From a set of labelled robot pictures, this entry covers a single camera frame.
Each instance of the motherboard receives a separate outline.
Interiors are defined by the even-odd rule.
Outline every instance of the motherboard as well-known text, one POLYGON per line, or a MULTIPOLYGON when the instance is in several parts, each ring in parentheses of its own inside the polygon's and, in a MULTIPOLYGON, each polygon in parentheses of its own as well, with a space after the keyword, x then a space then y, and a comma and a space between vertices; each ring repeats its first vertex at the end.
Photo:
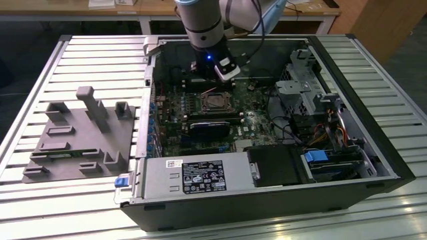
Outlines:
POLYGON ((243 152, 278 143, 266 109, 268 87, 256 80, 234 80, 231 91, 195 92, 184 84, 163 88, 156 104, 164 157, 243 152))

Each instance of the table leg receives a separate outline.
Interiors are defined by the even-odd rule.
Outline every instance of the table leg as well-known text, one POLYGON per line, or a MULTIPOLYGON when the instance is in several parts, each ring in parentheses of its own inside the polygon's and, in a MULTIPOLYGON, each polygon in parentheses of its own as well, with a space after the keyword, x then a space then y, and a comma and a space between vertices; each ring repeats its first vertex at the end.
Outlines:
POLYGON ((139 25, 143 35, 151 35, 152 29, 150 27, 151 17, 150 16, 140 16, 139 17, 139 25))
POLYGON ((336 16, 324 16, 315 34, 328 34, 336 16))

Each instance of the wooden table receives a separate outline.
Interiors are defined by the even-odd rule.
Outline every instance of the wooden table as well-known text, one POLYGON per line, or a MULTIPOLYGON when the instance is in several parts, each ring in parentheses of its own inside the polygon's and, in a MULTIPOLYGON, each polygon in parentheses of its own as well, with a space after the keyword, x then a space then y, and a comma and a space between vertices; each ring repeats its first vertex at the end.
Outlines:
MULTIPOLYGON (((151 32, 151 21, 179 21, 174 8, 174 0, 140 0, 139 14, 142 16, 140 27, 146 35, 151 32)), ((340 15, 339 8, 330 8, 323 0, 311 0, 310 3, 291 5, 283 11, 280 21, 320 22, 316 34, 328 34, 335 17, 340 15)))
MULTIPOLYGON (((138 0, 134 6, 90 10, 90 0, 0 0, 0 21, 139 21, 142 32, 151 35, 151 21, 179 21, 174 0, 138 0)), ((280 21, 320 22, 316 33, 327 34, 339 8, 330 8, 323 0, 298 4, 296 13, 286 9, 280 21)))
POLYGON ((90 0, 0 0, 0 21, 140 21, 142 3, 90 10, 90 0))

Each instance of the sticker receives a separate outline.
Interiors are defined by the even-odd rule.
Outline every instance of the sticker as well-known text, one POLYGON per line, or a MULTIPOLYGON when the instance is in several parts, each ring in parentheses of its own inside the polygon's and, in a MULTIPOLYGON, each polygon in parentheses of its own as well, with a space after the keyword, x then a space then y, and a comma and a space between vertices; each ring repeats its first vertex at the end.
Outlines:
POLYGON ((227 190, 222 160, 180 164, 184 194, 200 194, 227 190))
POLYGON ((180 168, 183 165, 183 160, 167 160, 166 167, 167 168, 180 168))

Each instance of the floor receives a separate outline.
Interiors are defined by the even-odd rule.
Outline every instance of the floor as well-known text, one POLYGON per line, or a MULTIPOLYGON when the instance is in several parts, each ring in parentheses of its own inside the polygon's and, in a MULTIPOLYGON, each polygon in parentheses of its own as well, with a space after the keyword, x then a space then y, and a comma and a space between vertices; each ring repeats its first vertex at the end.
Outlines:
MULTIPOLYGON (((0 141, 20 111, 39 74, 50 58, 60 35, 130 35, 139 34, 132 22, 55 22, 44 30, 39 22, 0 22, 0 59, 14 74, 14 82, 0 88, 0 141)), ((427 17, 388 63, 386 70, 414 101, 427 112, 427 17)))

